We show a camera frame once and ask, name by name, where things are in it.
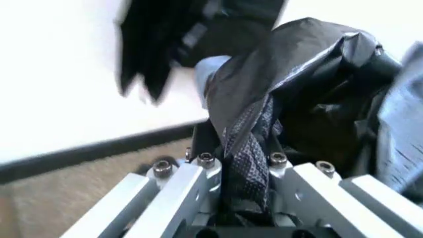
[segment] black metal plate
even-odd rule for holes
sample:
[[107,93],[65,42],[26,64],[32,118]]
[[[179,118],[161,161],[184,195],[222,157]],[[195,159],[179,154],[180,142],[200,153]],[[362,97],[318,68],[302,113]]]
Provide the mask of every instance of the black metal plate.
[[324,227],[197,227],[188,226],[175,238],[338,238]]

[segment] black plastic bag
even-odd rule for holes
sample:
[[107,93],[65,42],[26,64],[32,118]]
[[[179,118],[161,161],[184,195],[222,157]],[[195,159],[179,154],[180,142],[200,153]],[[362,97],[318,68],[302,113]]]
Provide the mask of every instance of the black plastic bag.
[[294,163],[327,160],[341,175],[374,170],[356,158],[374,156],[378,105],[400,68],[369,33],[313,18],[286,23],[230,59],[207,91],[227,166],[223,199],[269,211],[271,133]]
[[129,0],[120,25],[118,88],[137,74],[157,101],[171,67],[249,50],[271,30],[284,0]]

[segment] screw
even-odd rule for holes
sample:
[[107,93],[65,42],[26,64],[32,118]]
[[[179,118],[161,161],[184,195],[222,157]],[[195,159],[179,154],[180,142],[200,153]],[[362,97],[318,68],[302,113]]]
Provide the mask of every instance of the screw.
[[191,160],[191,147],[185,149],[185,162],[189,163]]
[[286,162],[288,159],[286,158],[286,155],[281,152],[273,152],[270,155],[270,165],[274,167],[281,167],[284,168],[286,166]]
[[172,174],[172,165],[166,160],[160,160],[153,164],[153,174],[157,178],[168,178]]
[[214,157],[210,153],[201,153],[201,155],[198,157],[198,165],[205,168],[210,169],[214,166]]
[[333,164],[326,161],[317,161],[316,167],[329,178],[333,178],[333,174],[335,173],[335,166]]

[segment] baseboard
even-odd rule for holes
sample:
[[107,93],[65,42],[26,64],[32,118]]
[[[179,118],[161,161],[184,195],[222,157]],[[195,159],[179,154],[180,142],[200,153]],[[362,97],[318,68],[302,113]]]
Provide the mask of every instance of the baseboard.
[[71,150],[25,158],[0,166],[0,183],[43,174],[82,162],[164,144],[192,136],[197,123],[134,135]]

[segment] beige carpet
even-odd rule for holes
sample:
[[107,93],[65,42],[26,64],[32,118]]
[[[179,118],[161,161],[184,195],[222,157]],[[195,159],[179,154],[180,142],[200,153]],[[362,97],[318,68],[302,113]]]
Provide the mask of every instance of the beige carpet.
[[56,238],[126,174],[160,155],[182,158],[191,139],[87,162],[0,188],[0,238]]

